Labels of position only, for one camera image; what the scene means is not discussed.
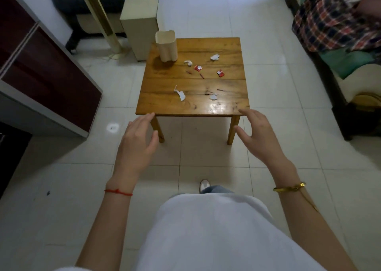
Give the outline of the cream plastic bin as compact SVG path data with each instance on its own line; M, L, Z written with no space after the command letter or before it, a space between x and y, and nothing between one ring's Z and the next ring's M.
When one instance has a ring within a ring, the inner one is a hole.
M174 30L157 31L155 34L155 43L162 62L177 61L178 49Z

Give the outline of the blue jeans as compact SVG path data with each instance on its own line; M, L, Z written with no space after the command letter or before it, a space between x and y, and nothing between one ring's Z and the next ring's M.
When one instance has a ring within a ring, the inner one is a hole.
M209 193L215 193L215 194L226 194L226 193L234 193L231 190L228 190L227 188L224 188L222 186L208 186L201 190L200 194L209 194Z

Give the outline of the cream sofa cushion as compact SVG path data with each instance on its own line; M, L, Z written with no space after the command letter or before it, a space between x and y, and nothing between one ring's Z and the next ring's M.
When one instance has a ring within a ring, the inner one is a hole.
M374 63L363 65L345 79L342 79L335 71L332 72L347 103L360 93L381 97L381 65Z

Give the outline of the plaid blanket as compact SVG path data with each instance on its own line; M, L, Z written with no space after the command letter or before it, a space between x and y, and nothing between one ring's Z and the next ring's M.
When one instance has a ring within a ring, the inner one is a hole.
M310 52L346 48L349 52L381 52L381 22L358 13L344 0L305 0L292 31Z

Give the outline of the dark wood sofa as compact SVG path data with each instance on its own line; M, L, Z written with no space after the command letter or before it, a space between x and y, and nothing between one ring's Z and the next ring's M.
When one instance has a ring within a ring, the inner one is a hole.
M317 52L308 51L302 42L300 44L320 76L343 138L352 140L354 136L381 137L381 97L360 93L347 103L329 66Z

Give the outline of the white shirt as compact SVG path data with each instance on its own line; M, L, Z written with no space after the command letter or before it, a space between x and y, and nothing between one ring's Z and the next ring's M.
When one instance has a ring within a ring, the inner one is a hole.
M156 213L133 271L326 271L257 198L180 194Z

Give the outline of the tall cream box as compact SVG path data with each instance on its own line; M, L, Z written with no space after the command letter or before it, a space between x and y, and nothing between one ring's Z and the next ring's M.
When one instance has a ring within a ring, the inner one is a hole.
M146 61L159 30L159 0L125 0L120 22L137 61Z

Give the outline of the person's right forearm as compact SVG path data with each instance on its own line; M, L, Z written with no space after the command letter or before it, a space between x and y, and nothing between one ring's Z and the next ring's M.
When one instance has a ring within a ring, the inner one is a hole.
M358 271L300 177L274 183L292 239L327 271Z

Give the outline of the person's left hand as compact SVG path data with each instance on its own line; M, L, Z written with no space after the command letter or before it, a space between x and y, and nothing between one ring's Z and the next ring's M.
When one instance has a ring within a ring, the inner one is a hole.
M152 156L148 154L146 134L154 113L140 116L127 125L117 151L114 171L107 187L132 193L139 176L148 167Z

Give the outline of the person's left forearm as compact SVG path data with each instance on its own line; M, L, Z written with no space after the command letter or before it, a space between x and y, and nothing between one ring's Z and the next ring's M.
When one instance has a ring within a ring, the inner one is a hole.
M131 198L132 193L106 185L76 267L90 271L119 271Z

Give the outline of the white cabinet with maroon doors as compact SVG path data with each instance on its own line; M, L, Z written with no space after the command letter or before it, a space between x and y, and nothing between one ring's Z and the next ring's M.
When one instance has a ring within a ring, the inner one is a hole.
M0 0L0 123L34 136L89 136L101 88L24 0Z

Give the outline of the square wooden table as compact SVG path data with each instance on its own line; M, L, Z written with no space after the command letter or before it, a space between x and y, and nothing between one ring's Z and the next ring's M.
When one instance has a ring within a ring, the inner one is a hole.
M241 117L239 110L250 108L240 38L180 38L176 42L178 60L166 63L160 60L157 45L152 44L135 114L155 113L151 126L159 132L160 143L165 141L160 116L230 118L227 144L232 145L234 126ZM219 60L211 61L215 54L220 55ZM184 64L186 60L191 60L193 66ZM195 65L202 66L202 70L194 70ZM217 75L220 69L224 77ZM174 92L175 85L186 95L184 101ZM218 99L210 100L210 94L216 94Z

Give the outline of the teal cushion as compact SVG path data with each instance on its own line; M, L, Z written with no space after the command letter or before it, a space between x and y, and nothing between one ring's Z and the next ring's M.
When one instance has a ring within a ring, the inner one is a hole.
M372 53L364 51L348 51L346 48L328 50L319 53L320 58L329 66L331 71L342 80L355 70L375 61Z

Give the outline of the person's right hand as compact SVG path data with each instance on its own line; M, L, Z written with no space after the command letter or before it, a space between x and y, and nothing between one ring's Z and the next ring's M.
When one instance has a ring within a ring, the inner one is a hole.
M295 165L285 156L266 116L253 109L240 109L251 125L253 147L249 152L265 164L274 180L297 177Z

